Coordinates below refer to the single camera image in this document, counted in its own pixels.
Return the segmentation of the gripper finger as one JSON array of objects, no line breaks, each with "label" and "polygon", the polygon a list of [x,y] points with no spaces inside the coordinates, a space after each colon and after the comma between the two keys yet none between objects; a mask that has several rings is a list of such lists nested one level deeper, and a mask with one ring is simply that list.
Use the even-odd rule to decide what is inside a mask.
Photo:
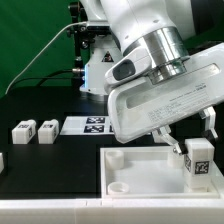
[{"label": "gripper finger", "polygon": [[171,136],[171,129],[169,125],[160,127],[152,132],[153,139],[155,143],[166,143],[173,146],[173,152],[178,155],[184,155],[187,153],[185,145],[178,142],[175,138]]},{"label": "gripper finger", "polygon": [[213,107],[208,107],[199,112],[201,119],[204,121],[203,136],[208,140],[216,140],[218,134],[215,130],[216,112]]}]

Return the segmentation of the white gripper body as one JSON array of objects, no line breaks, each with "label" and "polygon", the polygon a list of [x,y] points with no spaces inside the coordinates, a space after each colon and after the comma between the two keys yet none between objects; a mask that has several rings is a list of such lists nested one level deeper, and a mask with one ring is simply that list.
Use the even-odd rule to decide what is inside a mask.
[{"label": "white gripper body", "polygon": [[224,43],[192,55],[185,67],[186,73],[159,84],[141,77],[109,94],[108,115],[119,142],[224,102]]}]

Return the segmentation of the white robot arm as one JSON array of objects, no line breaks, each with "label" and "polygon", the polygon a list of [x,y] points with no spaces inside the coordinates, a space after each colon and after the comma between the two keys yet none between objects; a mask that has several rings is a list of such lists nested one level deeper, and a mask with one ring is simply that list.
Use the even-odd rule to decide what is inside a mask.
[{"label": "white robot arm", "polygon": [[109,27],[122,58],[104,76],[108,115],[116,139],[149,132],[183,153],[166,131],[202,113],[213,139],[213,106],[224,102],[224,43],[189,54],[195,34],[192,0],[81,0],[90,24]]}]

